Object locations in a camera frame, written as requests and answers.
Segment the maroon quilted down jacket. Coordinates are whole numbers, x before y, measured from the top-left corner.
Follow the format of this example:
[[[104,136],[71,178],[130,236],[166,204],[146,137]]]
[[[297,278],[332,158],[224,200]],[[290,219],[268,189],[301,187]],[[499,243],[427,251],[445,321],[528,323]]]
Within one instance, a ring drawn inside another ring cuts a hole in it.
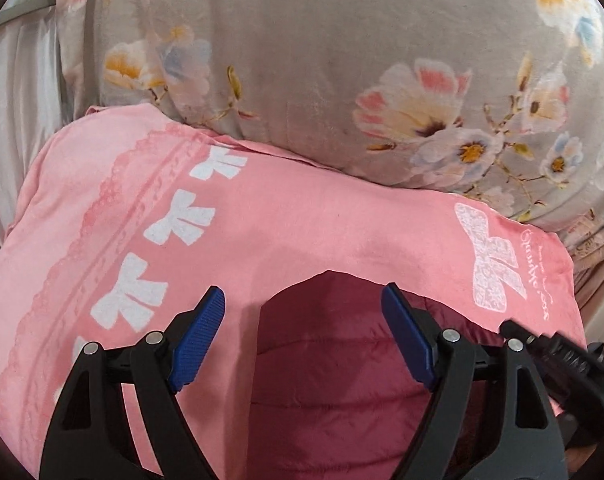
[[[328,271],[262,306],[247,477],[396,479],[431,393],[411,377],[385,322],[385,286]],[[473,344],[510,340],[399,290]]]

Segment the pink bow-print blanket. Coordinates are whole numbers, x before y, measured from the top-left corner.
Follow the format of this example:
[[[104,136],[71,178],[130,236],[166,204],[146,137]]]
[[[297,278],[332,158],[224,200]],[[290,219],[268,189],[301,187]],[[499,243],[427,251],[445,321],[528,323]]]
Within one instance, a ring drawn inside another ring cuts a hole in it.
[[[558,237],[456,195],[383,188],[287,152],[104,108],[55,133],[0,249],[0,436],[39,470],[62,384],[87,342],[134,344],[211,286],[226,313],[178,396],[206,458],[247,477],[259,313],[332,271],[430,298],[497,333],[585,339]]]

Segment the grey floral quilt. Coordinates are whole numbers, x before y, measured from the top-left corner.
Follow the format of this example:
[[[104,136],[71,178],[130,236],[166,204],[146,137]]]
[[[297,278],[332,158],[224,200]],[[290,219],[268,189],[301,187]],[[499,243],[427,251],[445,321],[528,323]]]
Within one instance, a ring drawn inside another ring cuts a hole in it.
[[[598,0],[56,0],[74,112],[148,102],[604,263]]]

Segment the silver satin curtain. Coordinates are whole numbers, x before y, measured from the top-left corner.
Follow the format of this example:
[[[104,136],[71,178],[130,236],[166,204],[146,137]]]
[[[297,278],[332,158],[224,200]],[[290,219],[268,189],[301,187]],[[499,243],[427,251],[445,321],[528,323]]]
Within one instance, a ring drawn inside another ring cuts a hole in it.
[[[55,6],[0,26],[0,248],[30,165],[69,121]]]

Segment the grey metal bed rail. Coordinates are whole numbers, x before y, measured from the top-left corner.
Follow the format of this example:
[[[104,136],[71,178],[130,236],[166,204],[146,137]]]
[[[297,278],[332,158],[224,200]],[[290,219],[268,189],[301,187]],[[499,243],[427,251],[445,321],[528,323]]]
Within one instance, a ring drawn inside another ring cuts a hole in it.
[[[28,0],[0,11],[0,26],[8,24],[22,16],[49,9],[56,5],[56,0]]]

